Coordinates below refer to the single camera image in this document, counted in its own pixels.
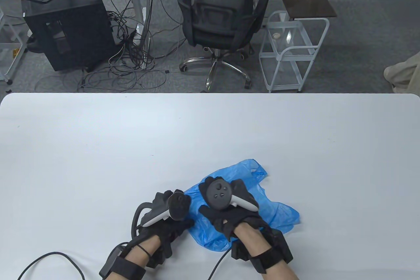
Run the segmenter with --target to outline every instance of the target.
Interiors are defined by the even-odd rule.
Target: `black computer tower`
[[[102,0],[22,0],[22,10],[55,71],[89,71],[119,50]]]

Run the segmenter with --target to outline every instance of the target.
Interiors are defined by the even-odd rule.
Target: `blue plastic bag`
[[[295,209],[280,202],[272,202],[267,198],[264,189],[259,185],[259,182],[267,176],[267,172],[256,160],[244,160],[236,165],[219,169],[209,176],[221,176],[228,182],[242,179],[248,191],[260,205],[261,217],[272,228],[287,233],[293,229],[295,224],[299,223],[299,213]],[[222,233],[214,229],[209,220],[198,212],[198,208],[206,204],[198,190],[198,184],[185,191],[185,194],[191,196],[189,216],[195,221],[195,225],[189,229],[189,232],[201,246],[209,250],[225,251],[231,246],[231,243]]]

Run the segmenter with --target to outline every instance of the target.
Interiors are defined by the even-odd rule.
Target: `chrome chair base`
[[[216,76],[216,70],[219,67],[219,65],[223,65],[226,66],[232,70],[235,70],[236,72],[238,72],[239,74],[241,74],[244,78],[245,78],[245,88],[246,89],[250,89],[251,88],[251,79],[248,76],[248,74],[246,74],[246,72],[240,68],[239,66],[230,64],[226,61],[223,60],[223,57],[226,57],[228,55],[230,55],[230,53],[225,53],[223,54],[222,51],[220,49],[210,49],[208,47],[204,48],[204,51],[206,52],[211,52],[212,55],[209,57],[195,57],[195,58],[188,58],[187,60],[183,61],[180,65],[179,65],[179,69],[181,72],[185,72],[188,70],[188,67],[190,67],[190,65],[196,64],[196,63],[200,63],[200,62],[211,62],[211,68],[210,68],[210,72],[207,76],[207,80],[206,80],[206,84],[205,84],[205,88],[208,91],[210,91],[210,87],[214,81],[214,78]]]

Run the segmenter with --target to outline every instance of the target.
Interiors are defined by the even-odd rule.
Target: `white table frame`
[[[25,53],[25,49],[27,47],[27,44],[23,41],[22,37],[19,35],[19,32],[15,30],[15,27],[13,27],[13,24],[10,23],[8,17],[4,14],[0,7],[0,32],[2,31],[4,26],[8,26],[13,33],[13,36],[11,38],[12,42],[9,43],[0,43],[0,49],[2,51],[0,52],[0,61],[6,57],[6,54],[11,54],[14,49],[19,49],[18,54],[13,59],[11,65],[6,70],[5,73],[2,73],[0,71],[0,81],[5,81],[8,85],[11,85],[13,81],[11,78],[11,73],[16,69],[17,64],[19,63],[19,60],[22,58],[22,55]]]
[[[278,17],[280,21],[272,21],[273,17]],[[264,32],[264,39],[262,40],[262,45],[260,49],[260,53],[258,55],[258,60],[260,62],[260,67],[262,71],[262,76],[264,78],[265,87],[267,88],[268,92],[271,93],[272,91],[286,91],[286,90],[298,90],[299,92],[302,91],[303,85],[309,75],[309,72],[312,68],[312,65],[318,55],[319,49],[324,42],[325,36],[327,35],[328,29],[330,28],[330,21],[327,18],[319,17],[319,18],[305,18],[305,19],[295,19],[293,21],[289,20],[289,16],[287,11],[274,11],[267,20],[266,29]],[[305,27],[303,26],[303,21],[323,21],[325,22],[325,27],[322,32],[321,38],[317,44],[313,44],[306,32]],[[273,39],[272,30],[282,30],[281,33],[281,40],[280,40],[280,47],[285,47],[284,50],[278,51],[277,50],[277,43]],[[294,43],[295,36],[299,34],[305,46],[299,46]],[[269,52],[265,50],[266,44],[270,46]],[[276,69],[274,71],[273,79],[271,82],[268,82],[267,75],[265,72],[268,70],[266,67],[264,68],[263,60],[272,60],[277,61]],[[303,77],[301,75],[301,71],[299,66],[297,65],[298,61],[309,61],[309,64],[306,70],[303,71]],[[276,79],[278,75],[285,74],[285,68],[283,67],[284,62],[289,62],[293,73],[296,77],[295,84],[280,84],[275,85]]]

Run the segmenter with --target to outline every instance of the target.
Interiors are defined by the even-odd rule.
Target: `black glove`
[[[173,193],[170,190],[164,193],[166,198],[169,198],[172,196],[172,194]],[[152,255],[152,259],[147,265],[148,267],[154,268],[157,264],[162,264],[164,258],[169,258],[172,256],[171,243],[186,229],[189,229],[192,226],[194,226],[194,220],[192,219],[175,221],[172,218],[168,218],[166,220],[159,220],[158,222],[148,227],[137,226],[135,232],[132,232],[134,233],[132,237],[133,239],[135,238],[141,240],[140,242],[143,242],[154,235],[159,237],[161,247]]]
[[[222,177],[207,177],[204,183],[198,185],[198,189],[200,190],[204,201],[206,201],[208,205],[209,202],[206,196],[207,189],[213,181],[218,179],[222,179]],[[236,237],[234,234],[234,229],[242,222],[248,223],[255,229],[258,229],[262,226],[268,226],[267,223],[261,218],[258,211],[250,211],[240,206],[235,207],[230,205],[224,210],[215,210],[213,208],[209,208],[207,205],[202,205],[198,211],[210,221],[216,231],[224,234],[228,241],[230,241],[231,237]]]

